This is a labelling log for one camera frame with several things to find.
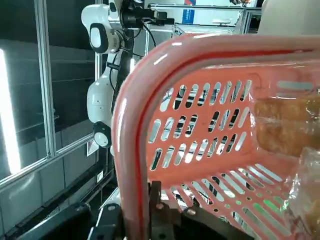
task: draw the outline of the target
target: white label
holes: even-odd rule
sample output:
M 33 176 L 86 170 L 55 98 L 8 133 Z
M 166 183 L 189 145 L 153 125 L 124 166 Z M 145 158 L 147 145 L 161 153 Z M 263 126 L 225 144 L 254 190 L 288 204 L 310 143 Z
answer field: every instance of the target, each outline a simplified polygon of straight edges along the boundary
M 104 171 L 102 170 L 97 176 L 96 176 L 96 182 L 100 182 L 101 179 L 104 177 Z
M 98 149 L 99 149 L 99 145 L 95 142 L 95 140 L 88 141 L 86 143 L 86 156 L 89 157 Z

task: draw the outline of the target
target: fluorescent light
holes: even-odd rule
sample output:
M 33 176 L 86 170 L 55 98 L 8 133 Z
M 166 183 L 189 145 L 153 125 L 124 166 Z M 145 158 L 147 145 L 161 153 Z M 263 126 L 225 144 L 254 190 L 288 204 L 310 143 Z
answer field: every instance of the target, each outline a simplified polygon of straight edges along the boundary
M 130 73 L 135 69 L 135 59 L 130 59 Z
M 14 115 L 12 112 L 11 97 L 9 92 L 5 53 L 2 49 L 0 49 L 0 96 L 0 119 L 6 156 L 8 159 L 10 172 L 12 174 L 16 174 L 21 169 L 21 162 L 16 138 Z

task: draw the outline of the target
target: basket handle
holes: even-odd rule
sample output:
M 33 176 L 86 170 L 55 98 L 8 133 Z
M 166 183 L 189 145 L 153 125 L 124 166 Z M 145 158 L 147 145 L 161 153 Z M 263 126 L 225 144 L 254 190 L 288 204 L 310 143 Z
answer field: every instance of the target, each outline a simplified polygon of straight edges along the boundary
M 260 61 L 270 61 L 297 50 L 319 49 L 320 37 L 186 34 L 162 43 L 144 57 L 121 86 L 112 120 L 116 175 L 128 238 L 149 239 L 147 129 L 153 110 L 170 86 L 212 60 L 217 65 L 249 63 L 250 57 L 256 56 Z

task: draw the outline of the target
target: bread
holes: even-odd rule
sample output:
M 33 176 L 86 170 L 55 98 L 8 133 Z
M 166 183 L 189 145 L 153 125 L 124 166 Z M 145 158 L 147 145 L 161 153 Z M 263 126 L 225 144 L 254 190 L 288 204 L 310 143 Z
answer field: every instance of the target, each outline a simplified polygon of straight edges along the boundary
M 299 157 L 304 147 L 320 149 L 320 95 L 266 98 L 254 106 L 258 146 Z

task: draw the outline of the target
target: glass panel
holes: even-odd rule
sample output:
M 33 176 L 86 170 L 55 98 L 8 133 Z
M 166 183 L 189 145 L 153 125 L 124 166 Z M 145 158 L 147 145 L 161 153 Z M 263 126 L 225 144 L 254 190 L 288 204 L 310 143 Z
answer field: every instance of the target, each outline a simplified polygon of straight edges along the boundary
M 87 91 L 95 81 L 95 53 L 81 12 L 95 0 L 46 2 L 55 131 L 65 147 L 93 131 Z
M 33 1 L 0 7 L 0 179 L 46 156 Z

